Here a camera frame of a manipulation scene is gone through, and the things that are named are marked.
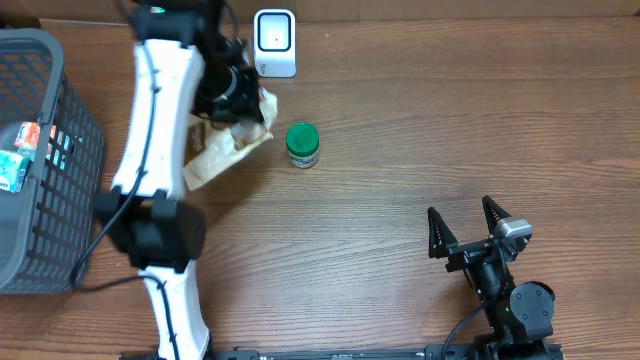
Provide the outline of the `teal tissue pack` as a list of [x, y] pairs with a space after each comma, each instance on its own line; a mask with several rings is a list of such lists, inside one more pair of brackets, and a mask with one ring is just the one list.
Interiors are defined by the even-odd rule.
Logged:
[[13, 151], [2, 150], [0, 158], [1, 189], [19, 193], [23, 187], [30, 159]]

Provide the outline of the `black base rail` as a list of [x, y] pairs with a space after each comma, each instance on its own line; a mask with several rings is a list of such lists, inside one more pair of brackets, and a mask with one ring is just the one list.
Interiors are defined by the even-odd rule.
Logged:
[[564, 360], [560, 345], [550, 345], [547, 350], [530, 348], [516, 352], [505, 350], [502, 355], [480, 355], [471, 345], [450, 345], [442, 356], [442, 345], [427, 345], [422, 349], [391, 350], [335, 350], [309, 352], [259, 353], [256, 350], [211, 352], [207, 359], [214, 360], [473, 360], [473, 359], [549, 359]]

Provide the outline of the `white barcode scanner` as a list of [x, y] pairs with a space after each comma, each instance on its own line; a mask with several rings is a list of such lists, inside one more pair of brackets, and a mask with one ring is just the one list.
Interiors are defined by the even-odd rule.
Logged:
[[288, 9], [266, 8], [254, 16], [254, 63], [261, 77], [292, 78], [296, 66], [296, 18]]

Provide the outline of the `brown white snack bag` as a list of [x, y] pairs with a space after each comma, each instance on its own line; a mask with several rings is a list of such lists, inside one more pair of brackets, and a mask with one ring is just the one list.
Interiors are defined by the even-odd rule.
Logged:
[[203, 187], [273, 138], [271, 128], [278, 118], [278, 97], [261, 85], [259, 94], [263, 124], [246, 120], [237, 123], [210, 122], [194, 116], [192, 109], [183, 167], [189, 190]]

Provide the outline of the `green lidded jar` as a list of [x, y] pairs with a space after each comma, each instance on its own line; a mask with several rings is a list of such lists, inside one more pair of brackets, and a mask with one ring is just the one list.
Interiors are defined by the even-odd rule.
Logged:
[[306, 169], [319, 159], [320, 138], [317, 129], [310, 123], [297, 123], [286, 134], [286, 148], [292, 164]]

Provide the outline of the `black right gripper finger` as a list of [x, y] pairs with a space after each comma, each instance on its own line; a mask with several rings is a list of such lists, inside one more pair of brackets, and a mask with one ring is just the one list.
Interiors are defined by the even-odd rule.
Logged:
[[430, 207], [427, 214], [429, 224], [428, 255], [430, 258], [448, 257], [452, 249], [458, 245], [458, 241], [434, 207]]
[[482, 206], [489, 233], [491, 235], [504, 235], [504, 226], [511, 219], [511, 215], [489, 195], [485, 195], [482, 198]]

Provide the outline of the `orange tissue pack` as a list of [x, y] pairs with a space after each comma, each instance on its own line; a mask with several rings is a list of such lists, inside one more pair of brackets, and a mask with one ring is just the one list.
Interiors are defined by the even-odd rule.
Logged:
[[23, 122], [16, 135], [14, 145], [22, 150], [36, 150], [39, 144], [41, 126], [36, 122]]

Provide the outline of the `grey plastic basket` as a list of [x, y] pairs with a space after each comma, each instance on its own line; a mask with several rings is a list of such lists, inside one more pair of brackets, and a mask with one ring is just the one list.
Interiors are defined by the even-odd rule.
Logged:
[[[54, 294], [93, 240], [105, 138], [65, 73], [60, 43], [40, 29], [1, 32], [1, 151], [30, 159], [19, 193], [1, 189], [1, 292]], [[38, 148], [14, 145], [23, 122]]]

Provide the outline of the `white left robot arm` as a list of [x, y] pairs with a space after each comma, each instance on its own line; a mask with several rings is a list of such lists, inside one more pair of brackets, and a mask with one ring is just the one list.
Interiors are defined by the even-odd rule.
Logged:
[[139, 1], [125, 17], [134, 33], [135, 91], [129, 132], [111, 188], [97, 195], [101, 235], [124, 253], [151, 300], [158, 359], [210, 359], [196, 267], [203, 213], [184, 199], [192, 120], [267, 129], [265, 93], [247, 40], [226, 35], [226, 1]]

